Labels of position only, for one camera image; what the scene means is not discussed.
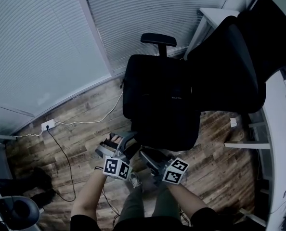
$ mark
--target chair armrest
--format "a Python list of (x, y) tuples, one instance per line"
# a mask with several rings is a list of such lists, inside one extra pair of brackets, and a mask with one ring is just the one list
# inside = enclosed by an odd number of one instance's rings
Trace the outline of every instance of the chair armrest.
[(141, 36), (142, 43), (163, 44), (169, 46), (176, 46), (176, 39), (167, 35), (158, 33), (143, 33)]

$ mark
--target wristband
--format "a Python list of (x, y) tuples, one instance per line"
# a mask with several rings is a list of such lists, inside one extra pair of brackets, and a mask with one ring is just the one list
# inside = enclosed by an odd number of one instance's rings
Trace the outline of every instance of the wristband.
[(103, 167), (98, 167), (98, 166), (96, 166), (95, 168), (94, 168), (94, 170), (96, 170), (96, 169), (99, 169), (99, 170), (101, 170), (101, 171), (103, 171)]

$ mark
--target office chair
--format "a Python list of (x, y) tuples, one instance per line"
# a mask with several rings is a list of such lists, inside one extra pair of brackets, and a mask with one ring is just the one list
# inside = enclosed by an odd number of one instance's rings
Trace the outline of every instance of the office chair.
[(229, 16), (182, 61), (166, 57), (172, 37), (143, 34), (158, 44), (160, 56), (133, 55), (124, 79), (123, 113), (135, 139), (158, 149), (191, 149), (201, 111), (253, 113), (266, 97), (266, 76), (254, 65), (240, 22)]

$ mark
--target person's right arm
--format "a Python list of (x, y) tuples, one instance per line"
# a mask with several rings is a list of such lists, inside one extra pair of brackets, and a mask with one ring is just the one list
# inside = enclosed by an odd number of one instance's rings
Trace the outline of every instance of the person's right arm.
[(203, 200), (201, 200), (198, 196), (190, 192), (181, 184), (175, 185), (168, 183), (167, 188), (189, 219), (195, 212), (207, 207)]

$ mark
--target black sleeve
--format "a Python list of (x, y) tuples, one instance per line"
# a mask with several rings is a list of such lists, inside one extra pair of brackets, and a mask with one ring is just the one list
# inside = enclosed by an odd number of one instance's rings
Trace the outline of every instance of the black sleeve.
[(97, 222), (85, 215), (75, 215), (70, 219), (70, 231), (100, 231)]
[(197, 231), (221, 230), (220, 219), (216, 211), (211, 208), (202, 208), (195, 212), (191, 219), (191, 224)]

